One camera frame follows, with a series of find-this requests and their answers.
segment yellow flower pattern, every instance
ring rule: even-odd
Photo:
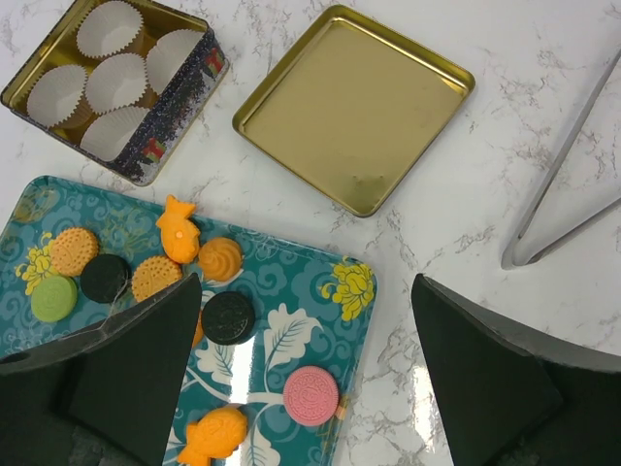
[[[39,240],[41,247],[28,248],[28,254],[26,254],[28,262],[16,267],[16,275],[26,282],[27,296],[32,294],[32,291],[43,279],[58,275],[58,272],[52,267],[49,257],[49,250],[53,242],[51,233],[45,232]]]
[[[348,321],[360,316],[375,297],[373,270],[367,264],[337,264],[332,269],[332,276],[338,283],[326,283],[321,289],[321,296],[340,304],[343,320]]]

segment orange cookie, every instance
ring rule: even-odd
[[[77,277],[99,253],[95,235],[85,228],[69,228],[58,235],[51,245],[51,265],[60,275]]]
[[[213,238],[198,252],[198,265],[206,279],[226,282],[242,268],[242,248],[228,238]]]
[[[132,279],[136,301],[145,301],[169,284],[181,280],[181,268],[165,255],[155,255],[138,266]]]
[[[213,410],[198,423],[187,424],[186,447],[177,462],[204,466],[212,458],[226,459],[244,441],[247,428],[247,418],[236,408],[225,406]]]
[[[178,201],[175,196],[166,198],[164,214],[156,225],[162,232],[162,246],[166,255],[179,264],[189,264],[198,254],[200,230],[190,220],[196,204]]]

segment cookie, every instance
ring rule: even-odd
[[[166,286],[181,280],[181,268],[165,255],[155,255],[138,266],[132,279],[136,301],[145,301]]]
[[[244,441],[248,420],[233,406],[208,412],[185,428],[186,446],[177,462],[191,466],[211,464],[212,458],[226,459]]]
[[[32,292],[32,314],[41,322],[58,322],[68,316],[78,301],[78,287],[67,277],[48,277]]]
[[[228,238],[213,238],[199,250],[198,265],[206,279],[226,282],[242,268],[242,247]]]
[[[190,220],[196,204],[166,198],[164,214],[155,223],[161,230],[164,252],[179,264],[189,264],[199,251],[200,230]]]
[[[284,409],[299,424],[323,424],[337,411],[339,389],[325,369],[301,367],[289,376],[282,392]]]
[[[60,233],[49,255],[51,265],[60,275],[77,277],[99,252],[95,235],[85,228],[69,228]]]
[[[205,336],[218,345],[235,345],[245,340],[255,319],[250,301],[236,291],[216,294],[201,314]]]
[[[101,254],[86,264],[80,275],[82,293],[97,303],[113,303],[129,284],[130,269],[125,259]]]

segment gold tin lid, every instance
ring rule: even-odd
[[[473,88],[464,69],[336,6],[248,97],[233,126],[355,215],[370,216]]]

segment gray vein in marble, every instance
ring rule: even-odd
[[[602,346],[608,343],[608,341],[616,334],[616,323],[621,319],[621,312],[615,313],[610,318],[602,318],[598,321],[597,325],[600,326],[604,332],[599,332],[602,336],[593,345],[584,345],[586,348],[592,350],[598,350]]]
[[[621,226],[617,226],[614,232],[614,236],[615,236],[614,250],[616,250],[618,253],[621,254]]]
[[[552,69],[552,70],[558,70],[560,72],[560,75],[563,76],[563,78],[565,79],[567,78],[565,71],[572,71],[572,70],[578,70],[578,69],[584,68],[584,66],[578,66],[578,67],[571,66],[565,60],[559,58],[559,56],[557,55],[557,50],[560,51],[562,50],[562,48],[553,47],[550,44],[549,40],[547,39],[547,36],[545,35],[545,31],[539,30],[539,28],[536,25],[535,25],[535,35],[541,45],[541,49],[539,50],[537,54],[537,63],[540,67]]]
[[[304,8],[304,13],[308,16],[309,19],[315,19],[317,16],[321,14],[326,8],[337,5],[339,3],[338,0],[309,0],[309,4]]]
[[[444,256],[444,248],[439,248],[438,250],[434,251],[434,255],[432,256],[431,259],[429,259],[425,265],[423,266],[423,268],[420,270],[421,273],[424,273],[429,266],[431,266],[437,259],[440,259],[441,257]]]
[[[180,10],[184,10],[189,12],[197,17],[208,18],[212,20],[212,18],[217,18],[217,15],[212,15],[212,10],[209,9],[205,5],[205,0],[181,0],[180,1]]]
[[[405,390],[409,385],[409,377],[413,366],[420,361],[422,355],[418,334],[412,328],[413,322],[403,322],[388,336],[386,346],[377,357],[379,372],[370,377],[363,377],[363,383],[391,376],[395,384],[394,393]]]
[[[93,169],[96,170],[96,176],[95,177],[87,176],[86,171],[93,170]],[[80,171],[78,172],[78,178],[80,180],[80,183],[84,183],[84,184],[90,184],[93,182],[97,183],[99,179],[103,177],[105,174],[106,174],[105,168],[95,165],[95,162],[91,161],[90,159],[86,159],[82,163]]]
[[[23,151],[24,144],[25,143],[23,142],[19,143],[19,146],[17,147],[17,150],[16,150],[16,159],[21,159],[24,156],[24,151]]]
[[[337,213],[337,218],[332,222],[330,233],[334,233],[343,226],[354,225],[358,222],[358,218],[356,216],[335,202],[332,203],[331,209]]]
[[[267,65],[266,72],[270,72],[284,50],[288,49],[295,40],[290,27],[287,27],[287,24],[290,24],[291,13],[284,8],[277,8],[274,4],[241,0],[233,14],[233,20],[237,20],[242,13],[247,15],[249,30],[257,39],[252,52],[264,58]],[[278,58],[275,53],[276,45],[278,45]]]
[[[395,239],[399,243],[399,255],[406,263],[406,265],[408,265],[408,268],[411,271],[414,271],[418,269],[418,260],[416,260],[416,255],[414,254],[414,251],[404,239],[404,235],[401,231],[401,222],[401,213],[398,212],[396,209],[392,209],[386,216],[386,223],[388,224],[388,227],[393,231]]]
[[[190,189],[187,195],[188,202],[191,202],[191,203],[194,203],[200,206],[201,200],[203,198],[203,193],[205,192],[206,189],[210,187],[210,185],[216,184],[219,186],[223,186],[227,183],[229,183],[229,181],[222,174],[218,173],[216,175],[212,175],[209,178],[207,178],[205,182],[202,182],[201,185],[195,186],[192,189]]]
[[[516,141],[506,152],[517,158],[532,163],[541,171],[550,167],[552,154],[550,149],[542,143],[543,136],[549,135],[550,127],[535,130],[530,125],[526,125],[525,129],[531,131],[534,138],[529,142]]]
[[[391,442],[393,447],[396,447],[397,444]],[[397,461],[396,466],[424,466],[424,463],[418,459],[418,455],[425,449],[425,446],[421,446],[417,451],[405,451],[404,449],[399,449],[402,456]]]
[[[380,222],[380,220],[377,221],[376,227],[378,229],[378,233],[376,234],[376,236],[371,241],[369,241],[367,243],[367,245],[365,246],[365,250],[369,250],[369,248],[376,248],[379,245],[379,240],[381,239],[381,237],[385,233],[385,231],[383,229],[381,229],[381,222]]]
[[[456,254],[461,254],[465,250],[468,250],[470,246],[476,243],[487,244],[493,238],[493,233],[496,227],[494,225],[490,225],[485,228],[483,231],[476,233],[474,235],[463,234],[458,240],[455,241],[455,244],[458,245]]]
[[[203,134],[201,135],[201,139],[207,139],[209,138],[210,134],[212,133],[212,129],[209,125],[209,123],[207,122],[207,114],[205,112],[201,112],[200,114],[198,114],[197,116],[197,120],[201,123],[201,126],[203,126],[203,128],[205,129],[205,131],[203,131]]]
[[[617,7],[613,3],[604,8],[604,14],[607,17],[614,17],[615,19],[621,19],[621,8]]]
[[[12,56],[16,56],[19,48],[13,43],[14,32],[11,26],[11,18],[8,15],[2,18],[2,25],[0,27],[0,42]]]

